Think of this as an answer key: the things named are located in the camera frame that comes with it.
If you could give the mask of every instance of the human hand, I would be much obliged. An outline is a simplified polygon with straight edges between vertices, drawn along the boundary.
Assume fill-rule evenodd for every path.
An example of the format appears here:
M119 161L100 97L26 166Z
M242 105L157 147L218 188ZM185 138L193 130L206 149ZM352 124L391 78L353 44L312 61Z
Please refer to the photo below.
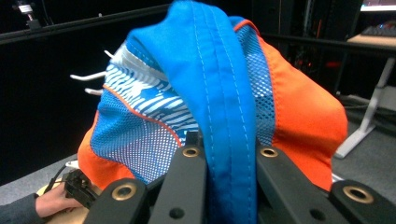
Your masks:
M81 207L81 203L72 198L66 198L64 183L41 195L35 200L35 210L40 217L49 217L66 208Z

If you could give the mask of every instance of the person's arm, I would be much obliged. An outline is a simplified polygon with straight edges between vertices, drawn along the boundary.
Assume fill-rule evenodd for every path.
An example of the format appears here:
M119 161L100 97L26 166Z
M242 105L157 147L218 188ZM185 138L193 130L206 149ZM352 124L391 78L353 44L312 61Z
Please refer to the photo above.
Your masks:
M0 206L0 224L41 224L66 208L81 207L75 199L65 197L64 183L37 197L30 194L13 203Z

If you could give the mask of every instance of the blue strap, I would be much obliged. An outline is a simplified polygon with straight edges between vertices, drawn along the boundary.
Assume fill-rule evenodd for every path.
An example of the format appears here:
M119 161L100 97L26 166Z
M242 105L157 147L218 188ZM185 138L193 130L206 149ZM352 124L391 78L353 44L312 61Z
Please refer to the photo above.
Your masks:
M228 17L176 1L164 21L133 30L126 46L167 75L203 132L210 221L256 223L255 102Z

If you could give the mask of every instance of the white table leg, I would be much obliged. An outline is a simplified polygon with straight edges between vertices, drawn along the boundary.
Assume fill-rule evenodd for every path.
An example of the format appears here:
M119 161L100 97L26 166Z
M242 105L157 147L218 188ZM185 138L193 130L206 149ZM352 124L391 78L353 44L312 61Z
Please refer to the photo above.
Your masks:
M395 58L388 58L381 77L375 86L375 90L373 92L372 98L370 99L366 113L364 114L361 126L337 149L334 154L335 158L343 159L375 127L372 123L372 119L376 109L378 108L382 92L387 85L387 81L394 64Z

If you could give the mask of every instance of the orange trim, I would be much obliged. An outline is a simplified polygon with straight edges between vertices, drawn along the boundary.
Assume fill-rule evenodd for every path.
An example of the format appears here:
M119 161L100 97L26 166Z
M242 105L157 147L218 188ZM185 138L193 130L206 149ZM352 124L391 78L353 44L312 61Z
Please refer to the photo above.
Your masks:
M124 164L108 161L98 157L92 150L91 139L98 120L98 113L92 127L85 134L78 149L78 166L81 171L99 189L105 189L110 183L124 177L134 178L134 175Z
M251 21L240 22L235 31L244 25L256 30L271 74L276 111L272 145L282 149L315 185L330 190L332 155L347 136L344 108L265 43Z
M107 85L104 85L103 87L106 90L108 90L111 93L113 93L113 95L115 95L120 101L122 101L122 103L129 109L129 111L131 111L131 113L135 114L136 116L138 116L141 119L146 119L148 121L151 121L151 122L154 122L154 123L157 123L157 124L163 126L170 134L172 134L172 136L174 136L174 138L175 138L175 140L177 142L177 145L179 147L181 147L181 141L178 138L177 134L171 128L169 128L166 124L164 124L164 123L162 123L162 122L160 122L160 121L158 121L156 119L151 119L151 118L148 118L148 117L140 114L139 112L137 112L133 108L131 108L131 106L128 104L128 102L126 102L117 92L115 92L112 89L110 89L110 87L108 87Z

